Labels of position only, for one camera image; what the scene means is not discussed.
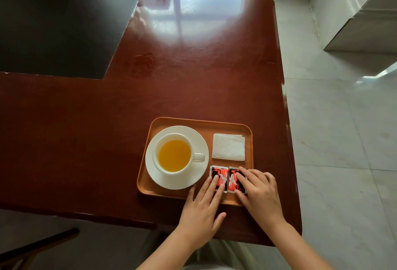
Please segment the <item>wooden chair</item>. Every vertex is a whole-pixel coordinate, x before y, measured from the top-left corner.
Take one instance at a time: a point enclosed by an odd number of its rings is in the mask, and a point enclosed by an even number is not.
[[[0,254],[0,269],[12,270],[22,260],[17,270],[26,270],[38,253],[76,238],[79,233],[80,230],[78,228],[73,228],[52,237],[2,253]]]

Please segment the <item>wooden tray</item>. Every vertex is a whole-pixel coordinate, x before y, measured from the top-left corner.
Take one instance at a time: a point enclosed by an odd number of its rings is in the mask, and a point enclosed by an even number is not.
[[[148,138],[146,140],[145,151],[143,152],[141,167],[139,168],[138,180],[136,185],[138,190],[146,195],[170,197],[178,199],[186,199],[189,188],[172,190],[165,189],[156,184],[149,176],[146,170],[145,154],[146,149],[151,139],[159,133],[161,130],[171,126],[187,126],[195,129],[205,139],[208,150],[210,152],[210,158],[208,161],[208,167],[204,175],[196,183],[196,193],[200,190],[201,186],[205,182],[210,172],[210,166],[224,166],[224,167],[245,167],[252,169],[254,168],[254,154],[252,146],[252,131],[249,127],[242,124],[231,124],[222,122],[209,122],[199,120],[186,120],[181,118],[157,118],[155,119],[149,128]],[[224,159],[212,159],[212,140],[214,133],[225,133],[225,134],[242,134],[245,137],[245,161],[227,161]],[[224,193],[221,203],[229,205],[242,205],[237,199],[234,193]]]

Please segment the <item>cup handle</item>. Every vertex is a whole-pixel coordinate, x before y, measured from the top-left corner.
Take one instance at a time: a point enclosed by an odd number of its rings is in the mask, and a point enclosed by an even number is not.
[[[201,153],[195,153],[193,156],[193,161],[194,162],[204,162],[205,161],[205,155]]]

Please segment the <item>reddish-brown table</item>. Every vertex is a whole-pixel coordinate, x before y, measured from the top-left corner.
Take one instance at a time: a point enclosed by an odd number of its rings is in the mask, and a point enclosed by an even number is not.
[[[0,207],[173,229],[182,200],[136,178],[157,117],[245,124],[302,232],[272,0],[140,0],[103,80],[0,73]],[[217,238],[271,245],[240,207]]]

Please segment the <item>tea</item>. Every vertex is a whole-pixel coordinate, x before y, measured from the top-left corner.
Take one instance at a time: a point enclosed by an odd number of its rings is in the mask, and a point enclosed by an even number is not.
[[[178,172],[189,163],[191,151],[188,144],[180,140],[164,144],[158,154],[158,162],[168,172]]]

